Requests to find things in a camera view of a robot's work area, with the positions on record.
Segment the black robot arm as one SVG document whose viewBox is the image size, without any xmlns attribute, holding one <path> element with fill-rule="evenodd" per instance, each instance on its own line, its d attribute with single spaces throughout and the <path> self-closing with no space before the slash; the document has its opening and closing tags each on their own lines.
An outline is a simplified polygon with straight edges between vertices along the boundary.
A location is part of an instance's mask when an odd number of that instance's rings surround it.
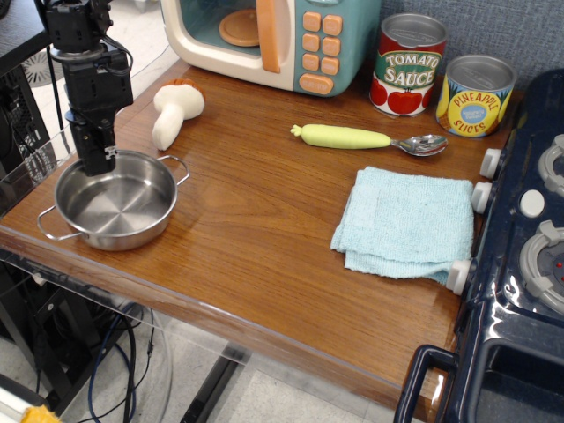
<svg viewBox="0 0 564 423">
<path fill-rule="evenodd" d="M 88 176 L 115 169 L 115 117 L 133 103 L 132 54 L 108 35 L 109 1 L 38 1 L 51 57 L 65 80 L 70 124 L 78 157 Z"/>
</svg>

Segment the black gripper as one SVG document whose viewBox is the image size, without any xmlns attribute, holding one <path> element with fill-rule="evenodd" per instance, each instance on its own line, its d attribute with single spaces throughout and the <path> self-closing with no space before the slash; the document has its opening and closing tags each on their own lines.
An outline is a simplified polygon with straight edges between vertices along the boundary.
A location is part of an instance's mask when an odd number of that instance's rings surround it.
<svg viewBox="0 0 564 423">
<path fill-rule="evenodd" d="M 51 55 L 63 67 L 70 110 L 81 119 L 70 122 L 70 130 L 85 174 L 113 171 L 115 116 L 133 102 L 132 55 L 111 41 L 80 53 L 54 49 Z"/>
</svg>

